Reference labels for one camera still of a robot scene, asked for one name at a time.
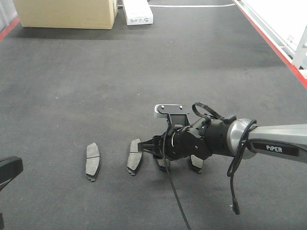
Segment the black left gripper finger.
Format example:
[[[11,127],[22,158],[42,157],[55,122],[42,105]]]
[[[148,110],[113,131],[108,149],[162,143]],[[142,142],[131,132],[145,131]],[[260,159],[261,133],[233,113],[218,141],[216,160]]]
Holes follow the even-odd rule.
[[[0,188],[3,189],[23,170],[22,158],[16,156],[2,158],[0,160]]]

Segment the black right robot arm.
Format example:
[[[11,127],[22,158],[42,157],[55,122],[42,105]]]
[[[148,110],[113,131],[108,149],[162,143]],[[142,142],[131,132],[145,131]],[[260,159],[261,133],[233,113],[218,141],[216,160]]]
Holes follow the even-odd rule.
[[[140,142],[138,151],[170,161],[190,155],[206,160],[213,154],[250,159],[260,153],[305,163],[307,126],[257,126],[255,120],[247,118],[200,118],[194,124]]]

